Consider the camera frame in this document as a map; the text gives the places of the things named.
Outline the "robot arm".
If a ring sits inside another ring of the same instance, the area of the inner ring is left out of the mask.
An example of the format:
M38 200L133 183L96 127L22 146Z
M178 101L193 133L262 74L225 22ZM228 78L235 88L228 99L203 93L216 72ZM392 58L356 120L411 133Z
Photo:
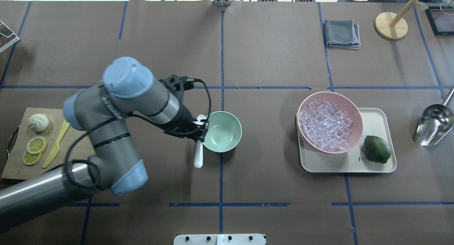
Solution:
M137 117L165 134L203 141L208 121L198 122L183 105L198 78L156 79L132 57L107 66L102 80L68 98L64 118L83 135L70 145L64 163L1 191L1 229L10 229L72 203L110 190L122 196L148 180L143 159L126 124Z

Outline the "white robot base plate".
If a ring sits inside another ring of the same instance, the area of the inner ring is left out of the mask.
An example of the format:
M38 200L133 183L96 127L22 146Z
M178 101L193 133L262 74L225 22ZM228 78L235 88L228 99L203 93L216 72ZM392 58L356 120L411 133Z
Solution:
M266 245L266 235L245 234L182 234L177 235L174 245Z

